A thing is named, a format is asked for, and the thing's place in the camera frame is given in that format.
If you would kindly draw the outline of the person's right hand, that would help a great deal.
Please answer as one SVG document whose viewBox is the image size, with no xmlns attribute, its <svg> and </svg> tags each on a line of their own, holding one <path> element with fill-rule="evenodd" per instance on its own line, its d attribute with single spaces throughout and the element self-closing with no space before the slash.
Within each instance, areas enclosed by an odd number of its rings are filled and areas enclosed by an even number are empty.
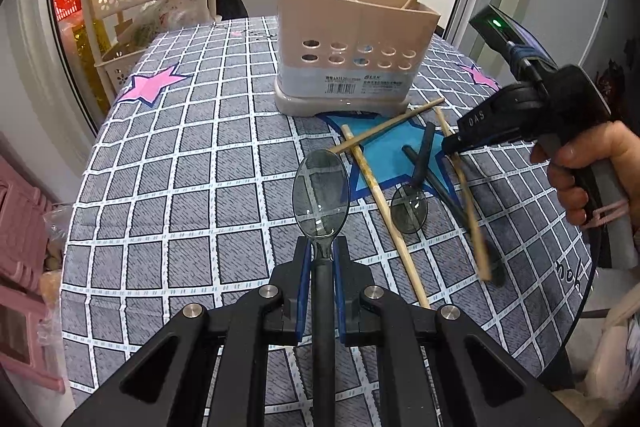
<svg viewBox="0 0 640 427">
<path fill-rule="evenodd" d="M 639 226 L 640 212 L 640 145 L 639 137 L 621 121 L 605 122 L 577 135 L 549 156 L 540 143 L 530 152 L 530 161 L 540 164 L 550 160 L 549 183 L 558 192 L 558 199 L 565 209 L 566 219 L 572 225 L 583 225 L 587 220 L 585 207 L 588 195 L 576 184 L 572 170 L 590 166 L 598 160 L 609 159 L 616 176 L 623 185 L 629 200 L 632 226 Z"/>
</svg>

